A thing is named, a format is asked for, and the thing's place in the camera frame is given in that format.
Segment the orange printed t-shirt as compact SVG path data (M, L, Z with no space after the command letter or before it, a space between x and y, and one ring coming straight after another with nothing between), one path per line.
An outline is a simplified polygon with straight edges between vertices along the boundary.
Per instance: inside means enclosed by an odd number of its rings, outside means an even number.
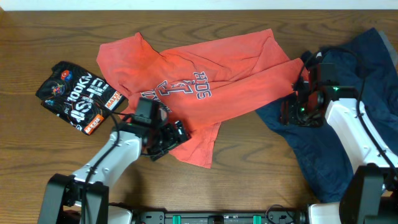
M155 51L141 34L102 44L96 59L106 81L127 98L163 103L191 138L172 150L182 162L210 168L223 121L292 93L303 62L289 58L270 29Z

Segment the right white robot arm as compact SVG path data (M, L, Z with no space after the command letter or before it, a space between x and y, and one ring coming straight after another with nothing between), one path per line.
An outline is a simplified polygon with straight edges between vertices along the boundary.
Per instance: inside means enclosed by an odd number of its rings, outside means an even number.
M283 101L280 122L311 128L327 123L354 172L342 199L309 206L306 223L397 223L397 155L368 118L357 89L311 84Z

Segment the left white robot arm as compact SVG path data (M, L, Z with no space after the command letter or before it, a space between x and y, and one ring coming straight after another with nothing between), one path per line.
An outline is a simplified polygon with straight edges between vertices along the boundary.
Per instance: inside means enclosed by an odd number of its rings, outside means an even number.
M39 223L133 223L133 211L109 203L109 190L146 151L157 160L188 141L181 121L120 122L103 148L72 175L55 174L47 183Z

